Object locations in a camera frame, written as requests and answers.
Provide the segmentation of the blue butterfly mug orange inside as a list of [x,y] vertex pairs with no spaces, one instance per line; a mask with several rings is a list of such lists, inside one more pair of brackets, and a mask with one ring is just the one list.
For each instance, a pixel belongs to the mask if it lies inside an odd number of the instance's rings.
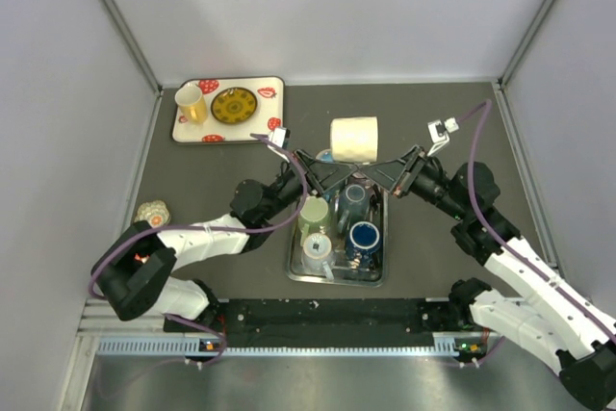
[[316,159],[325,163],[333,163],[333,156],[329,149],[325,149],[318,153]]

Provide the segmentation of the grey-blue mug white inside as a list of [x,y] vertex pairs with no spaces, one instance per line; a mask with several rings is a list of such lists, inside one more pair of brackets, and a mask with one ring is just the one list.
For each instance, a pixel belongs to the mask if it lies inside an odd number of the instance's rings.
[[338,201],[337,231],[345,233],[356,222],[366,218],[370,208],[368,190],[360,184],[349,184],[341,192]]

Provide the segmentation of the light green mug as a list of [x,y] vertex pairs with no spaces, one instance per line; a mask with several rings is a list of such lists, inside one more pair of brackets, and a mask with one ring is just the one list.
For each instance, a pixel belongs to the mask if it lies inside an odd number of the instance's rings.
[[304,244],[311,234],[326,234],[329,225],[330,210],[328,202],[322,197],[309,196],[305,200],[297,219],[300,244]]

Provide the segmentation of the cream mug black rim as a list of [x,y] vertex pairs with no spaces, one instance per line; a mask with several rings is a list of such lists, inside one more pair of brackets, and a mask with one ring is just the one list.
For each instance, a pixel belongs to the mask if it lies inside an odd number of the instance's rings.
[[376,116],[335,118],[330,124],[330,150],[334,161],[373,163],[378,155]]

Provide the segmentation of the dark blue enamel mug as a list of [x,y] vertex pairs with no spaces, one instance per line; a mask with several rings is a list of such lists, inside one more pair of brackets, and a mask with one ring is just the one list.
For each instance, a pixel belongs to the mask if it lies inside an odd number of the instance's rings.
[[382,236],[378,226],[370,221],[357,221],[346,234],[345,255],[350,262],[363,268],[381,247]]

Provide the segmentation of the clear plastic measuring cup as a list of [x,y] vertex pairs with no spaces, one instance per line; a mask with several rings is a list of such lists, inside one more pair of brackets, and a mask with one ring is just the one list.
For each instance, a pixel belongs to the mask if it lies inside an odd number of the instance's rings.
[[309,272],[332,281],[335,254],[330,238],[321,233],[309,235],[302,245],[301,263]]

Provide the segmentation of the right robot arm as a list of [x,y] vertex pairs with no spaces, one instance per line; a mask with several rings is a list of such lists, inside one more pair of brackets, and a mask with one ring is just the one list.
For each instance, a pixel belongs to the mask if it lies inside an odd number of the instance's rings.
[[449,295],[456,327],[478,324],[499,333],[546,365],[584,407],[614,406],[614,317],[546,264],[499,212],[494,202],[501,190],[490,168],[468,162],[448,177],[437,159],[414,148],[400,159],[359,170],[393,196],[412,193],[454,218],[456,244],[526,302],[520,307],[476,279],[458,282]]

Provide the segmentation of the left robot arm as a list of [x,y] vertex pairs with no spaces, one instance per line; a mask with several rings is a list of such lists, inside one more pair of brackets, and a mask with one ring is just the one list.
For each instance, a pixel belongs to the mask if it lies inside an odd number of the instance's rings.
[[286,169],[269,184],[238,184],[229,213],[191,225],[154,227],[141,220],[124,231],[90,271],[91,295],[106,300],[117,317],[131,321],[149,311],[186,319],[197,330],[218,319],[213,292],[198,280],[173,272],[223,255],[260,247],[275,231],[271,219],[290,205],[302,207],[315,194],[329,193],[359,166],[319,161],[302,150],[286,155]]

